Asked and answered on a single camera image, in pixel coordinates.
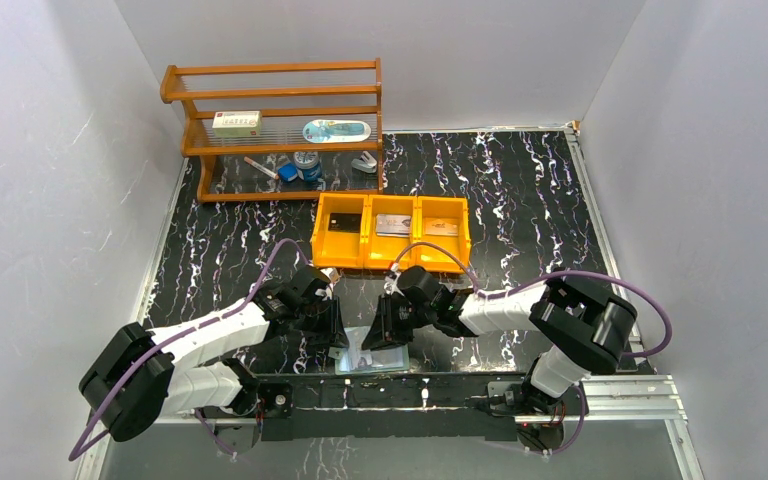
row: blue container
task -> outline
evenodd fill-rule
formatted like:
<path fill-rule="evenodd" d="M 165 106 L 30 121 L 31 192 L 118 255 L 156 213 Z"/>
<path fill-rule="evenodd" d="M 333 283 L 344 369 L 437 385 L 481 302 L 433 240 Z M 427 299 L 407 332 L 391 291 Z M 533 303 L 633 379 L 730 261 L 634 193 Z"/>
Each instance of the blue container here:
<path fill-rule="evenodd" d="M 322 176 L 319 152 L 296 152 L 293 154 L 293 163 L 305 182 L 315 182 Z"/>

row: black card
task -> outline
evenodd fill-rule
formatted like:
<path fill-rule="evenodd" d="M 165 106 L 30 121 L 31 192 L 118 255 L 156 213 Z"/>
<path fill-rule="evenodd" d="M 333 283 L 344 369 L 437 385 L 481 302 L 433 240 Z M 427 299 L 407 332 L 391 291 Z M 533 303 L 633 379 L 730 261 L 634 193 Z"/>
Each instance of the black card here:
<path fill-rule="evenodd" d="M 359 213 L 332 213 L 328 218 L 328 230 L 332 232 L 360 233 Z"/>

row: wooden rack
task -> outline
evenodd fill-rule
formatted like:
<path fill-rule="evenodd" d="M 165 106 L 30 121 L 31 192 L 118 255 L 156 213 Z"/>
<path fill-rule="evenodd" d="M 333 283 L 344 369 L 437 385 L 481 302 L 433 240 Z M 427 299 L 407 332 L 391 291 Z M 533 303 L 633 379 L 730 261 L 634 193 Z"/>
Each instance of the wooden rack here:
<path fill-rule="evenodd" d="M 334 72 L 346 70 L 374 70 L 375 81 L 358 85 L 294 86 L 284 88 L 238 89 L 234 86 L 240 74 L 274 74 Z M 224 76 L 222 88 L 208 89 L 188 85 L 190 77 L 208 76 L 218 80 Z M 200 111 L 196 102 L 225 99 L 253 99 L 259 97 L 311 97 L 321 95 L 375 95 L 375 105 L 329 106 L 306 108 L 259 109 L 262 116 L 261 136 L 256 138 L 217 138 L 212 122 L 215 110 Z M 201 178 L 198 187 L 200 202 L 251 201 L 251 200 L 299 200 L 319 198 L 319 190 L 252 193 L 211 193 L 210 184 L 219 155 L 245 155 L 292 152 L 377 151 L 378 189 L 344 190 L 330 193 L 381 193 L 383 190 L 383 142 L 381 138 L 381 59 L 367 62 L 288 63 L 273 65 L 229 65 L 216 67 L 176 67 L 170 65 L 160 85 L 160 97 L 164 103 L 181 102 L 186 114 L 181 154 L 198 156 L 201 160 Z M 233 108 L 227 110 L 245 110 Z M 304 125 L 314 118 L 342 117 L 363 120 L 372 127 L 368 141 L 354 143 L 310 143 L 302 136 Z"/>

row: wooden frame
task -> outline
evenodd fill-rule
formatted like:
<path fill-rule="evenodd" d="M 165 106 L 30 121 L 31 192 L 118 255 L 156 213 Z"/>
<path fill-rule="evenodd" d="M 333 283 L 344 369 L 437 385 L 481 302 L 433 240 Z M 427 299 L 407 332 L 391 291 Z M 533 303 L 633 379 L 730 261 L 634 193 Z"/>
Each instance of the wooden frame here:
<path fill-rule="evenodd" d="M 258 73 L 324 72 L 339 70 L 375 70 L 375 84 L 340 85 L 318 87 L 256 88 L 191 90 L 184 81 L 195 75 L 239 75 Z M 258 143 L 250 145 L 217 145 L 205 127 L 215 111 L 199 111 L 195 102 L 231 98 L 297 97 L 318 95 L 375 95 L 375 105 L 322 107 L 322 108 L 275 108 L 261 109 L 264 119 L 276 117 L 321 116 L 332 118 L 340 115 L 375 115 L 376 126 L 368 141 L 356 143 Z M 384 189 L 384 142 L 381 126 L 381 59 L 366 62 L 285 63 L 272 65 L 226 65 L 216 67 L 177 67 L 170 65 L 160 84 L 160 98 L 164 103 L 181 102 L 186 120 L 181 138 L 181 154 L 198 156 L 201 161 L 201 178 L 198 186 L 199 202 L 301 200 L 318 199 L 321 191 L 210 193 L 218 155 L 245 155 L 291 152 L 338 152 L 375 150 L 378 152 L 378 188 L 369 190 L 331 191 L 329 193 L 369 194 L 382 193 Z"/>

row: small cardboard box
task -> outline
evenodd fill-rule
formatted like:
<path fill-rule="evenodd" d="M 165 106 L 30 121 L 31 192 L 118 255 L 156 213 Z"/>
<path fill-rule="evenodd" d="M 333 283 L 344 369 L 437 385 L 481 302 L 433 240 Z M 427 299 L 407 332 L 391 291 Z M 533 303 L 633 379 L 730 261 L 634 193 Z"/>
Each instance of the small cardboard box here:
<path fill-rule="evenodd" d="M 260 136 L 260 112 L 216 112 L 213 132 L 219 138 L 248 138 Z"/>

